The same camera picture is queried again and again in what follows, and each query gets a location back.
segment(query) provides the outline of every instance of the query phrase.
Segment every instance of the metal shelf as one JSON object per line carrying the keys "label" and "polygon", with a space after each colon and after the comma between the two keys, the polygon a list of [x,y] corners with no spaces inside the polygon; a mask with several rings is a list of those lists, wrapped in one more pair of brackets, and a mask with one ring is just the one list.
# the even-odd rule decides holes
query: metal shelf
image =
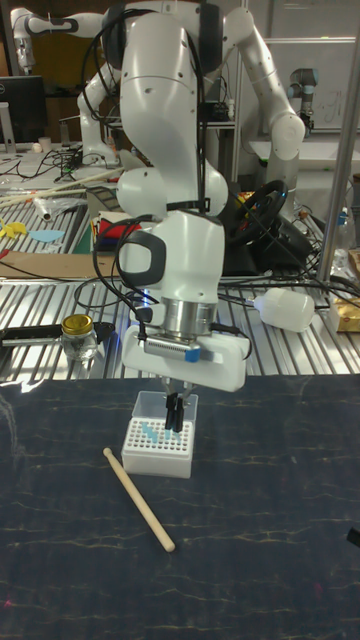
{"label": "metal shelf", "polygon": [[[74,302],[79,282],[54,284],[7,281],[0,284],[0,328],[32,324],[60,323],[71,313],[84,312]],[[234,296],[254,291],[229,288]],[[81,301],[94,320],[114,322],[116,333],[100,345],[93,363],[82,366],[68,363],[60,345],[16,347],[0,350],[0,381],[69,380],[87,378],[156,377],[125,368],[121,344],[131,324],[128,308],[102,284],[84,287]],[[90,305],[113,306],[91,310]],[[235,322],[253,341],[253,353],[247,362],[248,375],[322,375],[360,373],[360,334],[336,334],[327,320],[327,312],[316,314],[302,334],[264,325],[254,309],[220,301],[218,319]]]}

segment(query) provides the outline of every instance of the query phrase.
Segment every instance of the white plastic bottle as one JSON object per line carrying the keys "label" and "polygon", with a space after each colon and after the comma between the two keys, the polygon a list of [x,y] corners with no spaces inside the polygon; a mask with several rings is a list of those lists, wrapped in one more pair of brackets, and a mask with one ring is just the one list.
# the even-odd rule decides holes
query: white plastic bottle
{"label": "white plastic bottle", "polygon": [[309,326],[315,311],[314,300],[310,296],[278,287],[257,296],[254,307],[260,311],[260,318],[266,324],[296,332]]}

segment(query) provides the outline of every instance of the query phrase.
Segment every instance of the cardboard box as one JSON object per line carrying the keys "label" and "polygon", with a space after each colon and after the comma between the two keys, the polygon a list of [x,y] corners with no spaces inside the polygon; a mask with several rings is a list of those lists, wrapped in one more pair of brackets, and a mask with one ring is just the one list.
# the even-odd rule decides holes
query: cardboard box
{"label": "cardboard box", "polygon": [[[103,276],[109,277],[111,275],[113,261],[113,256],[98,256],[98,264]],[[16,271],[16,269],[23,269],[28,274]],[[65,280],[97,277],[90,254],[9,251],[7,256],[0,260],[0,278],[27,280],[37,276],[50,279],[64,278]]]}
{"label": "cardboard box", "polygon": [[[360,306],[360,298],[349,298]],[[360,308],[336,298],[330,304],[328,316],[335,331],[360,332]]]}

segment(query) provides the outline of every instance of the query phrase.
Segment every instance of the wooden stick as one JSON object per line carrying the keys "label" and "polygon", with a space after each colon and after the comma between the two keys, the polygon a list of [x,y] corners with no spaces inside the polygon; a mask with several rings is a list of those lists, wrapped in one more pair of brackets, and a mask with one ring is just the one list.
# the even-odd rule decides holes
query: wooden stick
{"label": "wooden stick", "polygon": [[[110,171],[103,171],[102,173],[97,173],[93,176],[88,176],[87,178],[82,178],[81,180],[75,180],[71,182],[71,186],[75,187],[78,184],[87,184],[88,182],[102,180],[103,178],[108,178],[110,176],[119,173],[119,171],[123,171],[123,167],[117,167],[116,169],[111,169]],[[57,195],[58,191],[64,191],[65,185],[60,185],[59,187],[54,187],[53,189],[45,189],[45,191],[37,191],[35,193],[26,193],[20,196],[3,196],[0,198],[0,208],[10,207],[13,204],[18,204],[19,202],[26,202],[27,200],[33,200],[34,198],[48,198],[52,195]]]}
{"label": "wooden stick", "polygon": [[143,516],[143,518],[145,518],[150,529],[153,530],[157,539],[159,540],[159,542],[161,542],[162,546],[164,547],[165,551],[168,551],[168,553],[170,553],[171,551],[174,551],[175,544],[173,543],[171,538],[168,536],[164,527],[160,524],[159,520],[156,518],[154,513],[151,511],[149,505],[145,502],[141,493],[137,490],[133,481],[129,478],[128,474],[126,473],[125,469],[123,469],[120,462],[117,460],[117,458],[115,458],[111,449],[107,447],[106,449],[103,450],[103,454],[108,459],[110,465],[115,471],[120,482],[125,487],[130,498],[132,498],[132,500],[135,502],[141,515]]}

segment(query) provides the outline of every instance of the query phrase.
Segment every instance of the yellow object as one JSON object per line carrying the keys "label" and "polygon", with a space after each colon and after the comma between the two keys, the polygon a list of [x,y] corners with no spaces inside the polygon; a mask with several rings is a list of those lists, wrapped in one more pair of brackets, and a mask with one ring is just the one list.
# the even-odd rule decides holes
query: yellow object
{"label": "yellow object", "polygon": [[86,316],[83,313],[77,313],[73,316],[64,318],[61,326],[63,332],[68,336],[83,336],[92,331],[93,321],[90,316]]}
{"label": "yellow object", "polygon": [[349,298],[349,302],[336,298],[331,302],[329,320],[335,331],[360,332],[360,309],[350,302],[360,306],[360,298]]}
{"label": "yellow object", "polygon": [[1,222],[0,238],[3,238],[5,235],[8,238],[15,238],[16,233],[27,234],[26,227],[24,224],[22,224],[22,222],[9,222],[9,224],[5,224],[2,218],[0,218],[0,222]]}
{"label": "yellow object", "polygon": [[11,227],[15,233],[27,234],[26,227],[22,222],[9,222],[7,226]]}

